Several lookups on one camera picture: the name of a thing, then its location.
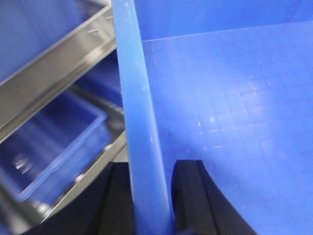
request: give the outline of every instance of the metal shelf rail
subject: metal shelf rail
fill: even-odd
[[[0,83],[0,143],[115,48],[109,4]]]

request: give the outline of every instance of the blue plastic box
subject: blue plastic box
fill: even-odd
[[[123,106],[116,51],[82,76],[76,84],[119,107]]]
[[[0,82],[86,18],[76,0],[0,2]]]
[[[65,92],[0,144],[0,180],[18,201],[52,205],[110,143],[106,114]]]
[[[313,1],[112,3],[137,234],[174,234],[177,159],[257,234],[313,234]]]

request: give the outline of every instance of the blue bin wall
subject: blue bin wall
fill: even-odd
[[[0,82],[83,22],[74,0],[0,2]]]
[[[135,0],[142,40],[313,18],[311,0]]]
[[[312,1],[135,6],[113,1],[138,234],[172,234],[176,159],[203,160],[258,234],[312,234]]]

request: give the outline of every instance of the blue plastic bin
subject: blue plastic bin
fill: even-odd
[[[85,19],[76,0],[0,2],[0,82]]]
[[[82,76],[76,84],[119,107],[123,106],[116,51]]]
[[[106,114],[63,93],[0,144],[0,180],[18,201],[52,205],[110,143]]]
[[[177,159],[260,235],[313,234],[312,0],[113,0],[139,235],[173,234]]]

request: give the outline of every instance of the metal frame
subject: metal frame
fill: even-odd
[[[0,83],[0,143],[115,48],[109,4]]]
[[[108,4],[29,64],[0,82],[0,143],[114,49],[112,5]],[[39,211],[41,205],[37,205],[37,208],[28,202],[14,206],[22,216],[30,217],[30,226],[43,222],[76,198],[108,162],[125,153],[126,134],[123,132],[109,149],[103,150],[55,206],[44,212]]]

